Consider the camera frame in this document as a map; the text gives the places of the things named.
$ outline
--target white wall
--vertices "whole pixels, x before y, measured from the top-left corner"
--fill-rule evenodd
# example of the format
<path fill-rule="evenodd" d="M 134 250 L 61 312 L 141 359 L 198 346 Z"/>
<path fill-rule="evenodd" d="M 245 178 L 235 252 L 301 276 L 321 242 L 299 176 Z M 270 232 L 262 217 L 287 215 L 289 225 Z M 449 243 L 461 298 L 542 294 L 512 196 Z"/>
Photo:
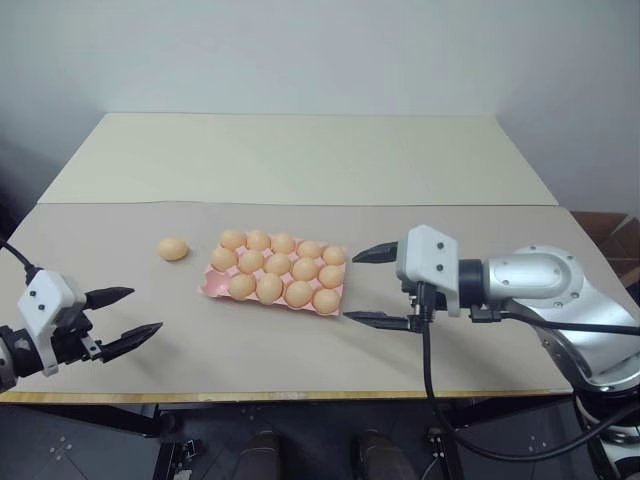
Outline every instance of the white wall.
<path fill-rule="evenodd" d="M 636 0 L 0 0 L 0 191 L 27 211 L 106 111 L 497 113 L 563 205 L 637 215 L 639 23 Z"/>

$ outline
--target wooden table edge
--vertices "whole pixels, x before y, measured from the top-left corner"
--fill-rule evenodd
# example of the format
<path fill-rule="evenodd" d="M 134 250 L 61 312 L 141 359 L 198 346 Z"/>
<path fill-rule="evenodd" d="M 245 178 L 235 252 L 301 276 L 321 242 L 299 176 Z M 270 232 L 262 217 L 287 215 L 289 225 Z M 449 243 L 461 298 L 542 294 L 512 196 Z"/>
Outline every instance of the wooden table edge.
<path fill-rule="evenodd" d="M 515 397 L 569 394 L 570 390 L 471 390 L 437 391 L 441 398 Z M 273 402 L 305 400 L 391 400 L 425 398 L 423 391 L 312 391 L 224 393 L 54 393 L 5 392 L 0 403 L 200 403 Z"/>

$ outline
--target brown egg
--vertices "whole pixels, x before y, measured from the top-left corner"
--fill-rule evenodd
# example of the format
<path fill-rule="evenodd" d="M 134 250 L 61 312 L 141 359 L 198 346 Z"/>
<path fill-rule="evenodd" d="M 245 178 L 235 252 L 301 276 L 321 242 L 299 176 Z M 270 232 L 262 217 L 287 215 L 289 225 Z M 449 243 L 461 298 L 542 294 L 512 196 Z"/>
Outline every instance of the brown egg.
<path fill-rule="evenodd" d="M 318 275 L 318 266 L 311 258 L 301 258 L 293 264 L 291 275 L 293 275 L 293 278 L 296 280 L 308 282 Z"/>
<path fill-rule="evenodd" d="M 156 253 L 167 262 L 174 262 L 186 257 L 189 246 L 181 238 L 164 238 L 158 243 Z"/>
<path fill-rule="evenodd" d="M 282 295 L 282 287 L 283 283 L 278 275 L 267 273 L 258 280 L 258 286 L 256 287 L 258 300 L 264 305 L 271 305 Z"/>
<path fill-rule="evenodd" d="M 211 254 L 211 266 L 219 272 L 233 267 L 238 263 L 236 252 L 228 248 L 218 247 Z"/>
<path fill-rule="evenodd" d="M 313 288 L 307 282 L 293 282 L 287 287 L 287 291 L 284 294 L 285 301 L 289 306 L 293 308 L 304 307 L 311 296 L 313 295 Z"/>
<path fill-rule="evenodd" d="M 322 252 L 322 258 L 329 265 L 342 265 L 346 260 L 346 255 L 340 247 L 327 247 Z"/>
<path fill-rule="evenodd" d="M 247 243 L 247 237 L 238 230 L 225 230 L 220 235 L 220 245 L 229 250 L 235 250 Z"/>
<path fill-rule="evenodd" d="M 249 250 L 258 250 L 262 252 L 271 246 L 269 235 L 262 230 L 251 230 L 247 233 L 247 248 Z"/>
<path fill-rule="evenodd" d="M 338 309 L 340 295 L 335 290 L 323 288 L 313 296 L 313 308 L 319 313 L 332 313 Z"/>
<path fill-rule="evenodd" d="M 263 263 L 264 257 L 262 256 L 262 252 L 247 250 L 242 254 L 240 260 L 238 260 L 238 269 L 242 273 L 253 273 L 262 268 Z"/>
<path fill-rule="evenodd" d="M 274 253 L 291 253 L 295 248 L 296 242 L 288 233 L 279 233 L 271 239 L 271 250 Z"/>
<path fill-rule="evenodd" d="M 316 242 L 305 240 L 298 245 L 298 255 L 301 257 L 318 258 L 322 253 L 322 248 Z"/>
<path fill-rule="evenodd" d="M 239 273 L 229 281 L 229 295 L 235 300 L 244 300 L 256 289 L 256 279 L 253 275 Z"/>
<path fill-rule="evenodd" d="M 291 260 L 284 253 L 274 253 L 264 263 L 264 271 L 284 275 L 291 269 Z"/>
<path fill-rule="evenodd" d="M 325 288 L 336 288 L 344 282 L 344 272 L 336 265 L 327 265 L 320 270 L 318 280 Z"/>

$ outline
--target egg tray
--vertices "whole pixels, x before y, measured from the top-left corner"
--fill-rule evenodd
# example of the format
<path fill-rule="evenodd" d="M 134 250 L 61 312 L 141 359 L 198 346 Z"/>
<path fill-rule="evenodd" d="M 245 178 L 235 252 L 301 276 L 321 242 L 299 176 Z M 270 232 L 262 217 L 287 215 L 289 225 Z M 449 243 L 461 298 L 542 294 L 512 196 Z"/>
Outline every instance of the egg tray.
<path fill-rule="evenodd" d="M 273 241 L 274 236 L 273 235 L 268 235 L 270 240 Z M 300 255 L 297 254 L 298 251 L 298 245 L 300 245 L 300 243 L 302 243 L 305 239 L 302 238 L 293 238 L 294 242 L 295 242 L 295 248 L 294 251 L 292 253 L 290 253 L 288 255 L 289 260 L 291 261 L 291 265 L 293 268 L 293 264 L 296 262 L 296 260 L 298 260 L 300 257 Z M 329 246 L 328 243 L 323 243 L 323 242 L 316 242 L 320 248 L 322 248 L 322 250 L 324 250 L 327 246 Z M 241 246 L 235 249 L 236 255 L 238 256 L 238 260 L 240 260 L 240 258 L 242 257 L 242 255 L 247 252 L 249 249 L 245 246 Z M 264 256 L 264 262 L 266 262 L 267 258 L 269 258 L 271 255 L 274 254 L 274 252 L 270 249 L 267 248 L 265 249 L 263 252 L 263 256 Z M 327 262 L 325 262 L 322 259 L 322 255 L 320 255 L 319 258 L 314 259 L 314 263 L 318 266 L 318 272 L 320 272 L 320 270 L 322 269 L 322 267 L 327 265 Z M 346 262 L 343 263 L 342 265 L 339 265 L 339 268 L 345 272 L 346 270 Z M 231 295 L 229 294 L 229 281 L 231 280 L 231 278 L 233 278 L 236 274 L 241 273 L 240 270 L 238 269 L 237 265 L 234 265 L 233 267 L 228 268 L 227 270 L 225 270 L 224 272 L 219 272 L 218 270 L 216 270 L 215 268 L 213 268 L 211 266 L 211 264 L 207 265 L 207 268 L 205 270 L 204 276 L 205 276 L 205 284 L 201 287 L 198 288 L 198 292 L 202 293 L 203 295 L 206 295 L 208 297 L 212 297 L 212 298 L 217 298 L 217 297 L 229 297 L 231 298 Z M 260 278 L 262 278 L 264 275 L 266 275 L 266 272 L 260 268 L 259 270 L 256 270 L 255 272 L 253 272 L 252 274 L 255 279 L 256 279 L 256 283 L 258 282 L 258 280 L 260 280 Z M 310 301 L 309 303 L 307 303 L 306 305 L 303 305 L 302 307 L 299 308 L 295 308 L 292 307 L 291 305 L 289 305 L 285 300 L 284 300 L 284 293 L 286 291 L 287 286 L 295 281 L 295 279 L 293 278 L 293 276 L 291 275 L 291 272 L 287 272 L 283 275 L 280 275 L 280 278 L 282 279 L 282 283 L 284 284 L 284 288 L 282 289 L 282 294 L 280 295 L 280 297 L 278 297 L 278 299 L 273 302 L 272 305 L 284 305 L 287 308 L 290 308 L 291 310 L 308 310 L 311 312 L 316 313 L 317 315 L 322 315 L 322 316 L 337 316 L 340 313 L 340 304 L 338 304 L 338 308 L 330 313 L 320 313 L 316 310 L 316 308 L 313 306 L 312 301 Z M 317 278 L 314 278 L 312 280 L 310 280 L 308 282 L 311 285 L 311 288 L 313 288 L 313 291 L 315 292 L 316 290 L 320 289 L 320 288 L 326 288 L 324 287 L 320 281 Z M 342 285 L 339 285 L 333 289 L 330 290 L 335 290 L 336 292 L 338 292 L 338 295 L 340 295 L 340 303 L 342 303 L 342 291 L 344 289 L 344 282 Z M 253 292 L 252 294 L 250 294 L 249 296 L 247 296 L 244 300 L 238 300 L 239 302 L 242 301 L 246 301 L 246 300 L 251 300 L 251 301 L 255 301 L 260 303 L 260 300 L 258 300 L 257 295 L 255 294 L 255 292 Z"/>

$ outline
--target dark floor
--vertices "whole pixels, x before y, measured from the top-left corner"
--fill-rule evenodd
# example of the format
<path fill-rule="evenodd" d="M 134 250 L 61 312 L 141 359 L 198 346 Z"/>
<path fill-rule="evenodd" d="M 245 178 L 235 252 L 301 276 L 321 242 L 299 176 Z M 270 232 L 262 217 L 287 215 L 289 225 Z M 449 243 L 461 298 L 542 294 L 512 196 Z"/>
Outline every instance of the dark floor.
<path fill-rule="evenodd" d="M 351 479 L 349 444 L 365 429 L 388 433 L 421 474 L 431 461 L 425 430 L 434 425 L 422 401 L 215 405 L 180 413 L 183 427 L 145 439 L 28 411 L 0 407 L 0 479 L 151 479 L 161 441 L 200 439 L 191 480 L 231 478 L 244 443 L 264 430 L 284 438 L 288 479 Z M 528 453 L 578 433 L 569 403 L 476 425 L 466 436 L 495 450 Z M 584 448 L 536 464 L 505 464 L 460 450 L 465 478 L 595 479 Z M 442 478 L 439 467 L 429 480 Z"/>

